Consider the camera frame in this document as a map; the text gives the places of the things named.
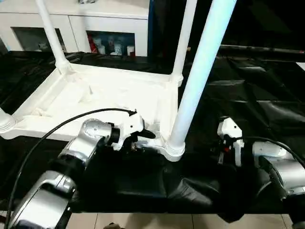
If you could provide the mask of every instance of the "floor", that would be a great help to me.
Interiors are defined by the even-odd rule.
[[[228,224],[215,214],[144,213],[72,214],[67,228],[103,229],[111,222],[125,229],[292,229],[288,215],[244,215],[241,220]]]

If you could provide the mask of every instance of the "black cloth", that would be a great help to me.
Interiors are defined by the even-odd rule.
[[[154,73],[172,66],[147,58],[72,53],[73,63]],[[0,107],[12,114],[54,69],[50,53],[10,52],[0,59]],[[181,99],[191,63],[184,67]],[[305,149],[305,72],[293,61],[262,61],[219,55],[196,110],[186,152],[171,163],[153,153],[99,150],[71,201],[74,212],[218,213],[227,221],[244,213],[285,213],[266,173],[253,167],[219,166],[210,149],[217,127],[231,117],[244,136],[265,136]],[[6,208],[16,171],[36,138],[0,137],[0,207]],[[57,157],[66,142],[46,140],[25,167],[16,203]]]

